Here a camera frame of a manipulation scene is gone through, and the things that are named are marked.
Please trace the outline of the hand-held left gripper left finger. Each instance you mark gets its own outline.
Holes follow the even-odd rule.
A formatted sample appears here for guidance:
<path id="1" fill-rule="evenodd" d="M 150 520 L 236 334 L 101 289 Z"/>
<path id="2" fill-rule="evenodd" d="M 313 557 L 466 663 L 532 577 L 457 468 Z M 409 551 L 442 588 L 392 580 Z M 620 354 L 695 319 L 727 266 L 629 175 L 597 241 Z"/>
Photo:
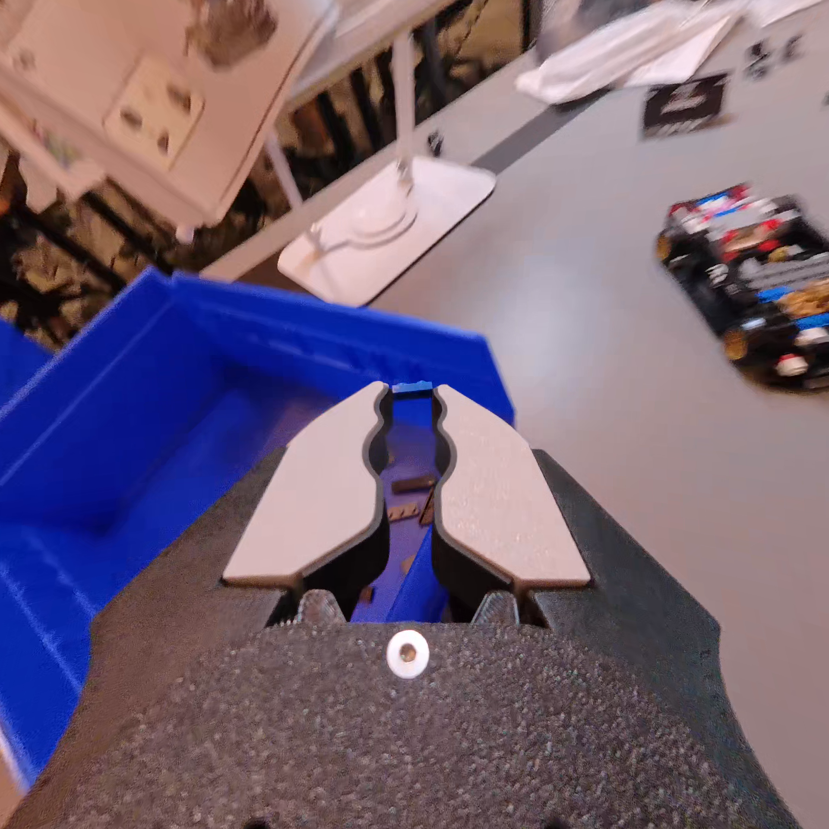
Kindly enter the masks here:
<path id="1" fill-rule="evenodd" d="M 390 387 L 376 380 L 321 413 L 286 445 L 221 575 L 235 588 L 322 590 L 351 619 L 389 561 L 380 474 Z"/>

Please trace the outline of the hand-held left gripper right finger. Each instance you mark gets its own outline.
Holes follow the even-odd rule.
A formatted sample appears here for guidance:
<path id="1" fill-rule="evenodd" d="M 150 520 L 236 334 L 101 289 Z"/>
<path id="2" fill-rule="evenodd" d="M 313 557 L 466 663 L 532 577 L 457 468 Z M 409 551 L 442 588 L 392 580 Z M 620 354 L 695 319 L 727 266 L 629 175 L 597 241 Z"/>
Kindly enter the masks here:
<path id="1" fill-rule="evenodd" d="M 588 566 L 530 444 L 448 385 L 433 392 L 440 480 L 433 494 L 433 572 L 466 612 L 502 591 L 584 589 Z"/>

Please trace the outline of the black lego car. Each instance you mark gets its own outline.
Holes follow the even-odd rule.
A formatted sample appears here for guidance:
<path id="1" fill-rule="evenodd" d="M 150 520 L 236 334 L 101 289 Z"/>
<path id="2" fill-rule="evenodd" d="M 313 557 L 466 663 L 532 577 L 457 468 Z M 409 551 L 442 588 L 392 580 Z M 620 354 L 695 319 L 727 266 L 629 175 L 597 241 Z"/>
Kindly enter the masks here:
<path id="1" fill-rule="evenodd" d="M 677 202 L 655 242 L 728 361 L 767 386 L 828 386 L 828 240 L 794 195 L 741 182 Z"/>

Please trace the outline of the lego instruction booklet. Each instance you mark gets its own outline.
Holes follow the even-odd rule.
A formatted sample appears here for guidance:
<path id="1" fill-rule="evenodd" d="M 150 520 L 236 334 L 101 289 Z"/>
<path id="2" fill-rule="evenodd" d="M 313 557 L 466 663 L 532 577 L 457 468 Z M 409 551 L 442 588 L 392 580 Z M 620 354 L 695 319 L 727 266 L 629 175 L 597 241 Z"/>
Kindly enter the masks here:
<path id="1" fill-rule="evenodd" d="M 216 225 L 338 2 L 2 2 L 2 98 L 171 224 Z"/>

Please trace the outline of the black printed lego panel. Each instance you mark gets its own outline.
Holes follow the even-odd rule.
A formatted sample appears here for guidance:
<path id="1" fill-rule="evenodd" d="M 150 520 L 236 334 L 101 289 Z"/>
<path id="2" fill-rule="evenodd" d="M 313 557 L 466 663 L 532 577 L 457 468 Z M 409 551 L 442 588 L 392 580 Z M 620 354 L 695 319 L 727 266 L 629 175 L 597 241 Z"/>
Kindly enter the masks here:
<path id="1" fill-rule="evenodd" d="M 664 139 L 707 129 L 726 114 L 731 72 L 648 89 L 642 111 L 641 137 Z"/>

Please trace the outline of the white booklet stand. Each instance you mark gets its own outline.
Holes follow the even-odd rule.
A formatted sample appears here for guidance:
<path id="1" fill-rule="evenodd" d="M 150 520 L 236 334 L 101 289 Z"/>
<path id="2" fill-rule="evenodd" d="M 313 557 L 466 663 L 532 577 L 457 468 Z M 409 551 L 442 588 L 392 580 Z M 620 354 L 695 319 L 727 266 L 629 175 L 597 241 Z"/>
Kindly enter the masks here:
<path id="1" fill-rule="evenodd" d="M 491 171 L 422 150 L 426 127 L 415 126 L 412 33 L 450 2 L 336 2 L 333 33 L 295 82 L 288 107 L 392 49 L 396 141 L 341 184 L 304 201 L 275 130 L 264 148 L 291 211 L 200 273 L 240 282 L 276 258 L 278 275 L 322 300 L 363 307 L 487 200 Z"/>

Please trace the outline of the white paper bag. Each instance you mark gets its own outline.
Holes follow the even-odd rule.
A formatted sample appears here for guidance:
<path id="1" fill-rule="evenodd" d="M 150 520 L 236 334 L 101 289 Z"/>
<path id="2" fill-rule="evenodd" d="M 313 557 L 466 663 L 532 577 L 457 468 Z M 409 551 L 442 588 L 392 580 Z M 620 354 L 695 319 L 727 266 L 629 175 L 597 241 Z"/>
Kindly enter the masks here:
<path id="1" fill-rule="evenodd" d="M 748 2 L 657 2 L 610 22 L 516 79 L 517 91 L 563 105 L 601 89 L 689 80 L 744 16 Z"/>

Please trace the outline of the white printed sheet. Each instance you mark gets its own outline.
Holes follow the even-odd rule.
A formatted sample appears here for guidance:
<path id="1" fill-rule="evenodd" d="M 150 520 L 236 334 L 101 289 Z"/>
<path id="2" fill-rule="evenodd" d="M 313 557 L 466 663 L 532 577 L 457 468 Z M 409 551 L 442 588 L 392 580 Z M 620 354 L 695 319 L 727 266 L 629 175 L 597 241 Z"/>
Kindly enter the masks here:
<path id="1" fill-rule="evenodd" d="M 772 26 L 824 1 L 748 1 L 745 15 L 759 29 Z"/>

